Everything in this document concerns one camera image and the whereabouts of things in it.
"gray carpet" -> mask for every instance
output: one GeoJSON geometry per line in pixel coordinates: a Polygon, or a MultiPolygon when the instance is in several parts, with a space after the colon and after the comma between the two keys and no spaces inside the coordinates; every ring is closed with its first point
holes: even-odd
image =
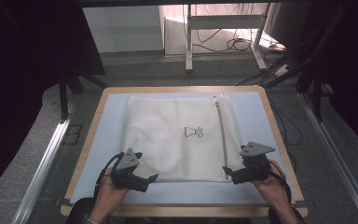
{"type": "MultiPolygon", "coordinates": [[[[105,56],[103,61],[107,76],[100,79],[115,87],[233,86],[258,74],[255,61],[249,55],[196,58],[194,71],[190,74],[185,72],[183,58],[161,59],[158,56],[155,61],[143,61],[142,58],[133,60],[129,57],[117,64],[111,63],[114,60],[105,56]]],[[[57,153],[28,223],[64,223],[66,220],[60,213],[62,198],[103,92],[94,84],[83,79],[81,81],[85,88],[82,94],[73,95],[68,92],[70,100],[76,103],[71,129],[57,153]]],[[[306,222],[358,223],[358,209],[294,91],[295,81],[289,79],[268,90],[268,96],[280,111],[276,111],[276,119],[282,136],[287,137],[288,150],[293,154],[296,176],[309,208],[306,222]],[[283,123],[279,121],[278,115],[282,117],[283,123]]],[[[257,79],[251,79],[242,85],[254,82],[257,79]]],[[[340,119],[327,98],[322,103],[324,125],[358,180],[358,137],[340,119]]],[[[58,89],[53,87],[45,93],[40,116],[24,141],[18,157],[0,180],[0,223],[9,223],[14,217],[59,118],[58,89]]],[[[266,218],[255,218],[252,223],[269,222],[266,218]]]]}

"wrist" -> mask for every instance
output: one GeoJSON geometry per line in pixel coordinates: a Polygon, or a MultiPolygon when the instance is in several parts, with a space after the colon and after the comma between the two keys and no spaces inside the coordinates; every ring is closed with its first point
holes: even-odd
{"type": "Polygon", "coordinates": [[[293,207],[290,203],[275,203],[271,204],[281,223],[298,224],[299,220],[296,217],[293,207]]]}
{"type": "Polygon", "coordinates": [[[89,214],[89,218],[94,222],[102,223],[103,220],[106,218],[107,214],[99,212],[99,210],[93,209],[89,214]]]}
{"type": "Polygon", "coordinates": [[[94,219],[90,218],[88,213],[84,214],[82,224],[99,224],[100,222],[95,221],[94,219]]]}

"hand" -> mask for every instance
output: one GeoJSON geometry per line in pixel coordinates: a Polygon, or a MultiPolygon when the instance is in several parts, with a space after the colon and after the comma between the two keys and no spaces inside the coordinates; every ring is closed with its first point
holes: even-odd
{"type": "MultiPolygon", "coordinates": [[[[270,171],[285,179],[286,175],[278,163],[276,161],[270,162],[270,171]]],[[[254,180],[251,183],[255,185],[261,197],[275,210],[281,223],[298,223],[292,206],[287,200],[286,190],[278,179],[269,175],[265,180],[254,180]]]]}
{"type": "Polygon", "coordinates": [[[112,167],[106,169],[105,176],[103,177],[100,189],[98,191],[97,200],[95,201],[94,208],[89,214],[89,218],[101,223],[109,216],[121,203],[123,202],[129,189],[117,189],[113,183],[110,173],[112,167]]]}

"light blue board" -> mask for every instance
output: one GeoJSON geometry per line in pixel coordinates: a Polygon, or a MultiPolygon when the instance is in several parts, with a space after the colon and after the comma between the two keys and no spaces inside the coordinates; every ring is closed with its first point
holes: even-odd
{"type": "MultiPolygon", "coordinates": [[[[243,144],[249,141],[277,148],[268,153],[270,159],[282,167],[266,111],[257,91],[249,92],[175,92],[175,93],[118,93],[109,94],[89,156],[77,182],[70,203],[93,196],[95,182],[106,163],[121,151],[124,114],[130,96],[155,98],[196,98],[225,95],[231,97],[240,124],[243,144]]],[[[150,184],[146,193],[131,190],[123,204],[266,204],[250,183],[234,185],[232,182],[176,182],[150,184]]]]}

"white cloth bag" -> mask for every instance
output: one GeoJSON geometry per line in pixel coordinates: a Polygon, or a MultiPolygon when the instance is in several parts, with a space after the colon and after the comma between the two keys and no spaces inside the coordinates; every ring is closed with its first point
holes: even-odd
{"type": "Polygon", "coordinates": [[[240,128],[226,96],[130,97],[122,139],[128,148],[143,153],[134,173],[159,174],[159,182],[228,181],[223,166],[243,167],[240,128]]]}

